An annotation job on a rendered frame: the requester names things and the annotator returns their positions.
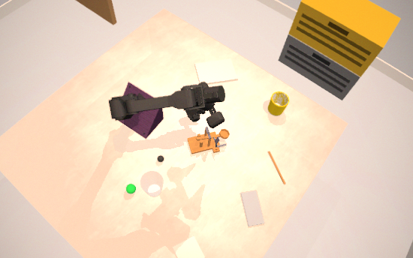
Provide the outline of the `green ball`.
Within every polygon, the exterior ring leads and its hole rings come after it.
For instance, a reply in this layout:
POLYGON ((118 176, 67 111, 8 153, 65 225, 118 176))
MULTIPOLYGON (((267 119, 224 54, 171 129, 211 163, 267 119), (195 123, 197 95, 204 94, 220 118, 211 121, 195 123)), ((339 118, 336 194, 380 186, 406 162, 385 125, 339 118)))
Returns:
POLYGON ((128 185, 126 186, 125 190, 126 190, 126 192, 127 192, 128 194, 132 194, 132 193, 134 193, 134 192, 136 191, 136 187, 135 187, 134 184, 128 184, 128 185))

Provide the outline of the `clear ribbed plastic cup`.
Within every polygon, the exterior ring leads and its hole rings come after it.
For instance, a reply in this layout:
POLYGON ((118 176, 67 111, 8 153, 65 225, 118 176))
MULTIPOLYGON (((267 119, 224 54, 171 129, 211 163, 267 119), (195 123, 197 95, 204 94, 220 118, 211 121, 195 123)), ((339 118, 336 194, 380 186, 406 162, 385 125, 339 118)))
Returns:
POLYGON ((151 197, 156 197, 160 194, 162 185, 163 178, 158 172, 155 171, 145 173, 140 179, 140 186, 151 197))

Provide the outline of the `yellow open cup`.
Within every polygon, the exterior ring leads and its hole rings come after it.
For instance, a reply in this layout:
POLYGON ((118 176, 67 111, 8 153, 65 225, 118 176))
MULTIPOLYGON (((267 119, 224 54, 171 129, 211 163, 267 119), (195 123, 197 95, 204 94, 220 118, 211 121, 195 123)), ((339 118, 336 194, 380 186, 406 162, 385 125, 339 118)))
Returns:
POLYGON ((280 116, 289 103, 289 97, 282 91, 275 91, 268 106, 268 111, 272 116, 280 116))

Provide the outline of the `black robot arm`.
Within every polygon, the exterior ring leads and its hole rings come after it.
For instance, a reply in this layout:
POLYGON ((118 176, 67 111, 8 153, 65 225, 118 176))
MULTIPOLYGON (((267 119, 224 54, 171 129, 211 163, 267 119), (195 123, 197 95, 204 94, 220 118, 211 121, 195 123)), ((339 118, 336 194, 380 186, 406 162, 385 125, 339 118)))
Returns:
POLYGON ((201 85, 184 85, 179 91, 172 95, 145 98, 141 93, 138 95, 129 93, 112 97, 109 100, 111 118, 118 120, 130 119, 134 114, 146 110, 156 110, 167 107, 174 107, 178 110, 185 110, 192 122, 200 120, 200 114, 205 112, 202 109, 206 104, 225 101, 225 89, 222 85, 206 87, 201 85))

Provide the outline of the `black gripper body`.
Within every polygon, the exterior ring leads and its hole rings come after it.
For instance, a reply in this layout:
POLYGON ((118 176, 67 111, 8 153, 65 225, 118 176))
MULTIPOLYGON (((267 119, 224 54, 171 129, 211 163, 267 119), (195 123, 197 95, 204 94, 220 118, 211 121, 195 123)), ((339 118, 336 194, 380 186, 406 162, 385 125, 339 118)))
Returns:
MULTIPOLYGON (((206 87, 209 87, 206 82, 200 82, 199 84, 197 84, 197 86, 203 86, 203 89, 206 88, 206 87)), ((225 119, 224 119, 222 113, 221 112, 216 112, 214 106, 215 106, 215 103, 205 103, 205 107, 198 108, 198 109, 202 109, 204 112, 205 111, 210 112, 211 116, 209 116, 206 119, 206 121, 207 121, 210 128, 215 128, 218 125, 220 125, 221 123, 225 122, 225 119)))

